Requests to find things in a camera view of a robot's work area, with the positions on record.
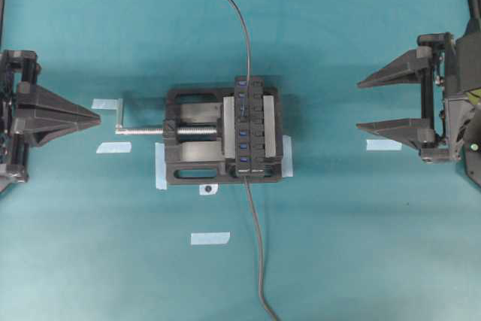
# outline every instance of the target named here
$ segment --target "metal rod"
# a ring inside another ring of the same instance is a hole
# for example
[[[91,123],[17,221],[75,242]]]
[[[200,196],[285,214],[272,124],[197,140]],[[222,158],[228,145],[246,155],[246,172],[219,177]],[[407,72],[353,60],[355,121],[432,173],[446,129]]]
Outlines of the metal rod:
[[[163,135],[162,127],[123,128],[123,99],[117,99],[116,135]],[[177,128],[178,135],[216,135],[215,126],[189,126]]]
[[[162,128],[117,128],[116,135],[163,135]],[[213,126],[191,126],[177,128],[178,135],[216,135],[217,128]]]
[[[117,113],[116,113],[116,122],[115,122],[115,129],[123,129],[123,99],[117,99]]]

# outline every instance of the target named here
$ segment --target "teal surface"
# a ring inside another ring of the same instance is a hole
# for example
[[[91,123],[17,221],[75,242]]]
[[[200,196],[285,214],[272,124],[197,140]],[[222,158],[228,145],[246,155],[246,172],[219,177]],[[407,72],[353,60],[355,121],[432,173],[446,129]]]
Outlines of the teal surface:
[[[295,176],[253,186],[283,320],[479,320],[481,198],[462,164],[368,153],[355,124],[419,115],[419,90],[356,82],[428,32],[464,32],[466,0],[235,0],[253,72],[283,94]],[[126,124],[163,120],[173,86],[245,74],[225,0],[7,0],[3,48],[38,52],[41,85],[89,107],[126,100]],[[31,152],[0,201],[0,319],[264,320],[242,186],[155,189],[154,142],[98,155],[102,125]],[[191,247],[191,232],[231,232]]]

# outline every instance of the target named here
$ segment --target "teal tabletop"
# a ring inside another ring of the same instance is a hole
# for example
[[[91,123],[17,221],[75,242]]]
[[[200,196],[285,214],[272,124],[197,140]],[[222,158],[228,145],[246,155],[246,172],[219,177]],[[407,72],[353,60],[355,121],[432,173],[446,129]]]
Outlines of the teal tabletop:
[[[466,0],[235,0],[253,73],[282,93],[294,177],[253,185],[266,299],[282,320],[481,317],[481,197],[462,163],[368,152],[356,123],[418,117],[417,86],[356,83],[431,32],[464,33]],[[124,98],[158,124],[174,86],[230,86],[245,46],[225,0],[6,0],[3,49],[34,50],[39,84],[90,108]],[[437,107],[440,93],[436,93]],[[3,321],[267,320],[242,185],[156,189],[153,136],[98,154],[102,124],[32,149],[0,199]],[[192,246],[191,233],[230,232]]]

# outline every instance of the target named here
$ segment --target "masking tape strip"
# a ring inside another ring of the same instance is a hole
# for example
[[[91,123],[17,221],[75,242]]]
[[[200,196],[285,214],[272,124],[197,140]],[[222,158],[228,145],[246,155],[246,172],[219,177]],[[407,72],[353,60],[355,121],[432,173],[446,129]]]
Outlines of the masking tape strip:
[[[167,171],[165,167],[165,146],[156,143],[156,188],[167,189]]]
[[[227,244],[230,238],[231,232],[191,233],[190,244],[192,246],[200,246],[207,244]]]
[[[288,135],[283,136],[284,157],[282,161],[283,177],[294,177],[294,166],[292,165],[292,139]]]
[[[92,109],[107,109],[115,111],[117,109],[116,99],[94,99],[92,102]]]
[[[378,150],[402,150],[403,144],[393,141],[391,139],[367,139],[366,150],[378,151]]]
[[[131,151],[130,142],[104,142],[97,148],[97,153],[130,153]]]

